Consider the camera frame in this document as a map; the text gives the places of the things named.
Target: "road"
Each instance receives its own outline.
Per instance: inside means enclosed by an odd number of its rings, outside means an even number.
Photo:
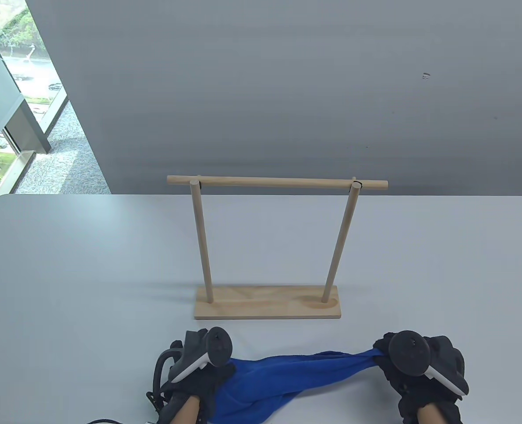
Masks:
[[[41,97],[53,99],[57,91],[49,90],[49,85],[59,83],[59,75],[51,61],[43,59],[13,58],[4,56],[4,62],[8,66],[10,73],[17,77],[24,78],[23,81],[16,81],[19,90],[27,97]],[[47,105],[34,105],[32,107],[36,115],[45,114]]]

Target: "forearm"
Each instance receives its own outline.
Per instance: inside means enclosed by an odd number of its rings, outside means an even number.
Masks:
[[[418,410],[418,422],[420,424],[447,424],[437,406],[429,404]]]
[[[199,410],[200,399],[196,396],[190,396],[170,424],[196,424]]]

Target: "vertical wooden post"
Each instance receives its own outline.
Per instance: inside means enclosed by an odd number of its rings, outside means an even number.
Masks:
[[[323,303],[327,303],[330,299],[331,287],[333,287],[335,274],[337,274],[339,260],[341,259],[341,254],[343,253],[343,246],[345,246],[345,241],[347,240],[347,232],[349,231],[349,226],[351,226],[353,212],[355,211],[355,206],[357,205],[357,199],[359,197],[359,192],[361,191],[362,186],[363,185],[361,182],[358,181],[354,181],[353,184],[351,184],[349,198],[347,199],[347,206],[345,206],[343,221],[341,222],[341,227],[339,228],[339,235],[337,236],[335,250],[331,259],[330,271],[327,273],[326,288],[323,290]]]
[[[204,212],[202,210],[202,194],[200,182],[190,181],[192,192],[192,206],[194,206],[194,219],[196,220],[196,232],[198,232],[198,246],[200,248],[200,259],[202,259],[202,273],[206,285],[206,301],[213,303],[214,293],[212,291],[212,274],[210,273],[210,259],[208,258],[208,246],[206,244],[206,226],[204,226]]]

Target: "gray carpet floor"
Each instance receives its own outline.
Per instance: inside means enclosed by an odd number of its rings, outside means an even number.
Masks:
[[[35,156],[17,194],[110,194],[70,103],[48,139],[51,152]]]

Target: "black glove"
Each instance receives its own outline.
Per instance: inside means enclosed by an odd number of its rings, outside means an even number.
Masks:
[[[398,403],[398,411],[404,419],[404,424],[417,424],[417,412],[428,404],[436,404],[449,424],[461,424],[461,417],[455,402],[460,396],[443,386],[437,380],[430,380],[422,375],[414,377],[403,374],[388,357],[388,345],[394,333],[386,333],[384,337],[374,343],[372,347],[379,349],[385,356],[375,356],[374,362],[380,367],[386,380],[396,390],[402,399]],[[425,337],[433,355],[439,347],[435,339]]]
[[[166,382],[161,386],[160,392],[164,394],[167,402],[174,392],[182,392],[190,396],[200,398],[200,416],[206,420],[216,412],[215,394],[235,373],[235,365],[229,363],[221,367],[212,364],[206,365],[202,370],[197,369],[178,383]]]

